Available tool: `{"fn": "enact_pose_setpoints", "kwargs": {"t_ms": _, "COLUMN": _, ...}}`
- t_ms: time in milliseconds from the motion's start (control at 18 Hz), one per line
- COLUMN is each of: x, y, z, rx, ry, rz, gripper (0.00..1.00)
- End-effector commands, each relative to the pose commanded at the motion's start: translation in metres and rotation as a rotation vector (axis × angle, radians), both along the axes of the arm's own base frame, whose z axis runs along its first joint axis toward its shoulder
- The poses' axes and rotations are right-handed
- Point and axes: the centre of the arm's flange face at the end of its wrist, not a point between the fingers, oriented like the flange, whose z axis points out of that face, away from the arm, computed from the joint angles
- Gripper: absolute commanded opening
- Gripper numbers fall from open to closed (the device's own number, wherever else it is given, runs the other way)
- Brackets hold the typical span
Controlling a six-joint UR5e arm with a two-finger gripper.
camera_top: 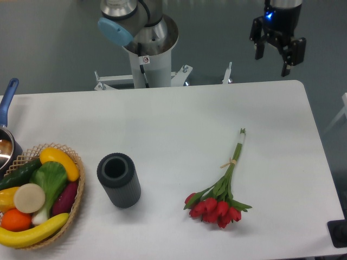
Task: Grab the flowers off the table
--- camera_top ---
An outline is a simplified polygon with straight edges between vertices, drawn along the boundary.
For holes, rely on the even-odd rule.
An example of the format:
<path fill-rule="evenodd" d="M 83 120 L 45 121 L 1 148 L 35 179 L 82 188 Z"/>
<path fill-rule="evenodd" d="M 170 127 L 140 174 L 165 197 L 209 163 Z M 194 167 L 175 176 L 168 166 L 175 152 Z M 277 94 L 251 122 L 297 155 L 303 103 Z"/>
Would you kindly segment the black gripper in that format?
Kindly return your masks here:
<path fill-rule="evenodd" d="M 249 39 L 255 46 L 255 59 L 259 60 L 264 56 L 266 36 L 273 42 L 281 46 L 288 46 L 282 52 L 284 65 L 281 76 L 290 74 L 291 67 L 304 61 L 306 50 L 306 38 L 294 39 L 294 30 L 299 21 L 302 1 L 265 1 L 264 17 L 260 16 L 253 19 Z"/>

